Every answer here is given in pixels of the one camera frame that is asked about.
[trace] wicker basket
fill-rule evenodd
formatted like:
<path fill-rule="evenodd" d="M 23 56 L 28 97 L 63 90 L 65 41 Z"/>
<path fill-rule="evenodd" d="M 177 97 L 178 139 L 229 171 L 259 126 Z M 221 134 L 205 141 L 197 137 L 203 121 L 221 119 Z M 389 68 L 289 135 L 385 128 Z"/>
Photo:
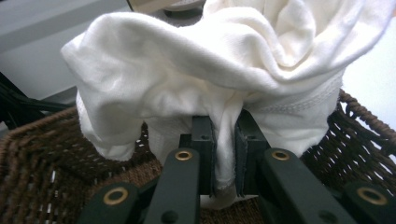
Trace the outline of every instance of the wicker basket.
<path fill-rule="evenodd" d="M 363 120 L 367 128 L 357 119 Z M 303 162 L 327 186 L 363 180 L 396 193 L 396 133 L 341 91 L 330 130 Z M 142 186 L 161 172 L 149 152 L 147 127 L 130 161 L 99 156 L 81 134 L 75 108 L 20 127 L 0 145 L 0 223 L 76 223 L 84 204 L 103 185 Z M 221 211 L 202 210 L 202 223 L 262 223 L 257 201 Z"/>

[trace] wicker weave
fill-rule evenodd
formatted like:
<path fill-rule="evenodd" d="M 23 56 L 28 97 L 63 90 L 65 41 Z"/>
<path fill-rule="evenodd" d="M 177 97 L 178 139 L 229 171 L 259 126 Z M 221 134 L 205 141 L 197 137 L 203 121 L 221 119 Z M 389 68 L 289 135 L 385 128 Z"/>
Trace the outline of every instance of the wicker weave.
<path fill-rule="evenodd" d="M 359 179 L 394 194 L 396 166 L 389 156 L 396 152 L 396 133 L 349 95 L 341 92 L 340 100 L 346 113 L 340 104 L 327 135 L 302 160 L 332 188 Z M 82 136 L 75 108 L 14 130 L 0 143 L 0 223 L 76 223 L 102 186 L 120 181 L 142 186 L 161 172 L 147 135 L 143 126 L 132 159 L 117 162 L 99 156 Z M 262 223 L 262 218 L 253 199 L 221 211 L 202 210 L 201 222 Z"/>

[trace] white fabric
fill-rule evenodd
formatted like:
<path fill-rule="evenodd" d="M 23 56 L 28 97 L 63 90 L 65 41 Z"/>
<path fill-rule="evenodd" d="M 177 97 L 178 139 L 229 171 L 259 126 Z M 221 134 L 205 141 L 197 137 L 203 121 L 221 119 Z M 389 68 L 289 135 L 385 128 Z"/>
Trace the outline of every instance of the white fabric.
<path fill-rule="evenodd" d="M 210 116 L 218 198 L 202 203 L 228 206 L 241 109 L 271 146 L 301 156 L 328 129 L 345 67 L 375 44 L 394 6 L 208 0 L 201 21 L 181 28 L 132 12 L 103 15 L 62 48 L 78 80 L 81 129 L 104 157 L 124 161 L 144 120 L 150 148 L 164 162 L 179 135 L 190 132 L 191 116 Z"/>

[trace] brass grommet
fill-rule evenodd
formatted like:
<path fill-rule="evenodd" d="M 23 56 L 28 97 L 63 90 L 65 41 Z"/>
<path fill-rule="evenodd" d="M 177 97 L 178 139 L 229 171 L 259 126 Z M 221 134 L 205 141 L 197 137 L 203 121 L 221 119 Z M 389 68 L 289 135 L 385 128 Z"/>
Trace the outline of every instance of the brass grommet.
<path fill-rule="evenodd" d="M 274 151 L 271 155 L 279 161 L 287 161 L 288 159 L 290 159 L 288 153 L 280 150 Z"/>
<path fill-rule="evenodd" d="M 175 157 L 179 161 L 187 161 L 192 158 L 192 153 L 190 153 L 189 151 L 183 150 L 183 151 L 177 152 Z"/>
<path fill-rule="evenodd" d="M 375 204 L 385 205 L 388 203 L 388 199 L 376 189 L 361 187 L 357 190 L 359 197 L 364 201 Z"/>
<path fill-rule="evenodd" d="M 110 195 L 113 193 L 121 193 L 121 196 L 118 199 L 111 199 Z M 105 197 L 103 198 L 103 202 L 107 205 L 116 205 L 119 203 L 122 203 L 123 201 L 125 201 L 125 199 L 128 197 L 128 190 L 126 188 L 123 187 L 118 187 L 118 188 L 114 188 L 109 190 L 106 194 Z"/>

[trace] white towel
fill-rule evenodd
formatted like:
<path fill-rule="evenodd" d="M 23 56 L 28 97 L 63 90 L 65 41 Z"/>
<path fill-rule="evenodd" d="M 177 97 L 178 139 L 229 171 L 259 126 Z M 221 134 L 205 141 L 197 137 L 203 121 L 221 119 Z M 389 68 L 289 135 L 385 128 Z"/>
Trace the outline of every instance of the white towel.
<path fill-rule="evenodd" d="M 62 48 L 78 80 L 81 129 L 104 157 L 124 161 L 145 121 L 164 162 L 191 131 L 191 116 L 210 116 L 218 197 L 202 205 L 229 206 L 241 109 L 271 146 L 301 156 L 328 130 L 345 67 L 373 47 L 394 7 L 395 0 L 208 0 L 203 18 L 181 28 L 138 13 L 103 15 Z"/>

